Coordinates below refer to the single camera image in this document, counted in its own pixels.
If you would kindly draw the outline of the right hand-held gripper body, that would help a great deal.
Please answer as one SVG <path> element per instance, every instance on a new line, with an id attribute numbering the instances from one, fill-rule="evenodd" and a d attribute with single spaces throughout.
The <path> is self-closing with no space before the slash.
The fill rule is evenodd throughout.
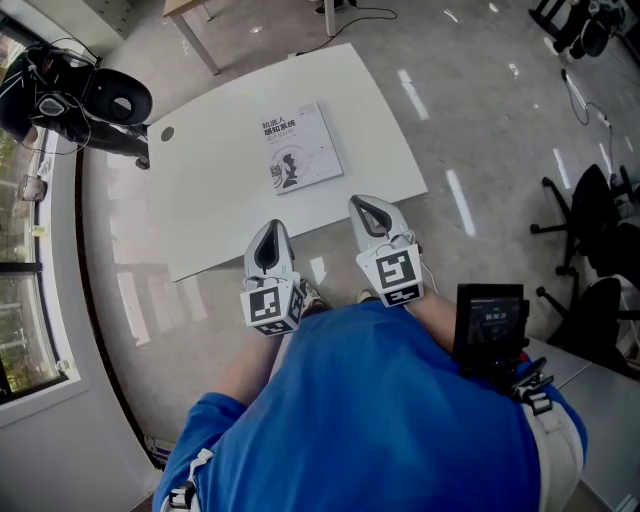
<path id="1" fill-rule="evenodd" d="M 381 244 L 358 254 L 356 263 L 387 308 L 405 305 L 424 295 L 417 244 L 400 248 Z"/>

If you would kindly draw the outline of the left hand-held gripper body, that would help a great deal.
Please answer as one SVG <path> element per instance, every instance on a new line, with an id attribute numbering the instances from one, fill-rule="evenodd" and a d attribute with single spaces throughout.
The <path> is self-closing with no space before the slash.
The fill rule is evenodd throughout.
<path id="1" fill-rule="evenodd" d="M 305 298 L 300 283 L 299 273 L 246 277 L 240 294 L 245 324 L 263 336 L 296 331 Z"/>

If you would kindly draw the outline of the white book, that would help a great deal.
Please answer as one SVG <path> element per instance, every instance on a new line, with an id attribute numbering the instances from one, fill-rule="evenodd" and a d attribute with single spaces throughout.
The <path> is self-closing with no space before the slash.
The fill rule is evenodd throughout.
<path id="1" fill-rule="evenodd" d="M 261 119 L 267 169 L 278 196 L 342 177 L 320 105 L 287 105 Z"/>

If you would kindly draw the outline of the person's left forearm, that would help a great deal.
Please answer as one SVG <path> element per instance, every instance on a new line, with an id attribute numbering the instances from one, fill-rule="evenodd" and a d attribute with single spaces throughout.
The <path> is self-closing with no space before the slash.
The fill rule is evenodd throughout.
<path id="1" fill-rule="evenodd" d="M 216 378 L 212 393 L 250 407 L 279 371 L 293 334 L 249 334 L 239 353 Z"/>

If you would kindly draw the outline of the person's right forearm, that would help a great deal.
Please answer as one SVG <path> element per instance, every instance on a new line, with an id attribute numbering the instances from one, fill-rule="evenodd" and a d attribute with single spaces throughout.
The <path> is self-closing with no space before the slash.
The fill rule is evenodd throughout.
<path id="1" fill-rule="evenodd" d="M 447 353 L 453 354 L 456 327 L 456 305 L 433 290 L 427 290 L 405 309 L 426 329 L 432 339 Z"/>

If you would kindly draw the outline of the person's left shoe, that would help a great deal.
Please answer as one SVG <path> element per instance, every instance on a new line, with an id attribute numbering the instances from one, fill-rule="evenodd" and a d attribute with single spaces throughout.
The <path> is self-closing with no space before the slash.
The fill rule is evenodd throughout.
<path id="1" fill-rule="evenodd" d="M 324 311 L 329 309 L 328 303 L 321 297 L 318 290 L 308 279 L 302 279 L 300 283 L 304 294 L 302 314 L 310 315 L 315 310 Z"/>

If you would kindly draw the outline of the white table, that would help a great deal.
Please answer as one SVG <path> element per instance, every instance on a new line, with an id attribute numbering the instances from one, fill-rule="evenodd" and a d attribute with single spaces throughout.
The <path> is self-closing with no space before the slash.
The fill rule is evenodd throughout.
<path id="1" fill-rule="evenodd" d="M 261 119 L 310 101 L 320 105 L 344 175 L 278 196 Z M 163 142 L 167 126 L 175 133 Z M 148 137 L 149 206 L 175 281 L 240 257 L 272 219 L 296 236 L 345 219 L 355 194 L 393 203 L 427 190 L 385 98 L 349 44 L 212 89 L 155 122 Z"/>

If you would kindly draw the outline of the black monitor screen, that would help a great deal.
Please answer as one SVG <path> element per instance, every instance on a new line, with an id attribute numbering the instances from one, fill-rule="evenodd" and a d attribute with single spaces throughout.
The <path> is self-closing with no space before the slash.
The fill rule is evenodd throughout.
<path id="1" fill-rule="evenodd" d="M 460 284 L 452 357 L 461 373 L 493 375 L 517 365 L 528 317 L 521 284 Z"/>

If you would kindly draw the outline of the person's blue shirt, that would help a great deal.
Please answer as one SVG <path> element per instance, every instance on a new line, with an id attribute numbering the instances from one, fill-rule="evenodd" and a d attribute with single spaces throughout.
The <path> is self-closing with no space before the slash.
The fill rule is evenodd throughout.
<path id="1" fill-rule="evenodd" d="M 562 507 L 587 431 L 553 386 L 551 410 L 464 377 L 404 307 L 304 315 L 250 407 L 190 409 L 153 512 L 541 512 Z"/>

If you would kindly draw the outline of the black office chair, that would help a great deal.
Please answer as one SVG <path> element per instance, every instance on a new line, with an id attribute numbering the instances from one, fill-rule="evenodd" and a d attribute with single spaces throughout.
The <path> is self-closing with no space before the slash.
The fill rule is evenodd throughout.
<path id="1" fill-rule="evenodd" d="M 620 309 L 621 284 L 608 277 L 579 293 L 579 274 L 573 273 L 571 303 L 562 306 L 538 287 L 538 297 L 546 299 L 560 314 L 562 321 L 546 343 L 589 360 L 621 375 L 632 377 L 632 369 L 622 352 L 616 347 L 620 320 L 640 320 L 640 311 Z"/>
<path id="2" fill-rule="evenodd" d="M 570 202 L 565 201 L 551 178 L 543 177 L 541 185 L 552 192 L 564 222 L 546 227 L 533 223 L 530 233 L 566 234 L 563 260 L 555 273 L 559 276 L 570 274 L 572 259 L 577 254 L 588 258 L 597 272 L 609 270 L 611 265 L 606 262 L 604 250 L 614 246 L 614 240 L 623 229 L 630 228 L 623 222 L 620 206 L 623 199 L 632 205 L 640 204 L 640 182 L 632 182 L 624 166 L 606 178 L 600 167 L 593 164 L 582 174 Z"/>

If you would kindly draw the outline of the clear plastic container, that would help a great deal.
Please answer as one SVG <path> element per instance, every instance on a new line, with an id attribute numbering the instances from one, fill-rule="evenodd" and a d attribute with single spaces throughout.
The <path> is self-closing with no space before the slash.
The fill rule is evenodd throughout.
<path id="1" fill-rule="evenodd" d="M 48 191 L 48 183 L 39 176 L 24 175 L 17 187 L 16 196 L 25 202 L 42 202 Z"/>

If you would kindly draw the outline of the curved glass window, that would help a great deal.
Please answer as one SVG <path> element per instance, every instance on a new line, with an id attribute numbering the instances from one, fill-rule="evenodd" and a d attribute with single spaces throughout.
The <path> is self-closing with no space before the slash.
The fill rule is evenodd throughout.
<path id="1" fill-rule="evenodd" d="M 0 128 L 0 404 L 65 380 L 41 290 L 39 151 Z"/>

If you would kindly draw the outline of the grey cabinet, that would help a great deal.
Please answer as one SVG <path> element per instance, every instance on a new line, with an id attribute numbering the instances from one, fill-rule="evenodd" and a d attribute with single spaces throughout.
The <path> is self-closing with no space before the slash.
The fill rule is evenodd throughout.
<path id="1" fill-rule="evenodd" d="M 640 503 L 640 382 L 532 339 L 526 353 L 545 370 L 588 433 L 582 481 L 609 509 Z"/>

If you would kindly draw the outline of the wooden table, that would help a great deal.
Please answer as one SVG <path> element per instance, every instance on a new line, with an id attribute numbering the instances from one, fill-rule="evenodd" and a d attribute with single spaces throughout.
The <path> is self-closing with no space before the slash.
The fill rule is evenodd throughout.
<path id="1" fill-rule="evenodd" d="M 220 69 L 184 18 L 185 13 L 203 6 L 208 1 L 209 0 L 165 0 L 163 17 L 169 18 L 173 22 L 210 73 L 216 76 L 220 73 Z M 334 37 L 337 35 L 335 2 L 334 0 L 322 0 L 322 2 L 324 6 L 326 33 L 329 37 Z"/>

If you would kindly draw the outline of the black clamp mount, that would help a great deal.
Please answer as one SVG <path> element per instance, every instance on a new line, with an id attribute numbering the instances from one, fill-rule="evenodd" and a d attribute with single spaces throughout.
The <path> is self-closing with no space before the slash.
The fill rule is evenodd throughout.
<path id="1" fill-rule="evenodd" d="M 546 374 L 545 357 L 532 360 L 524 351 L 509 358 L 502 358 L 488 368 L 487 379 L 500 394 L 520 402 L 533 401 L 535 396 L 544 394 L 554 377 Z"/>

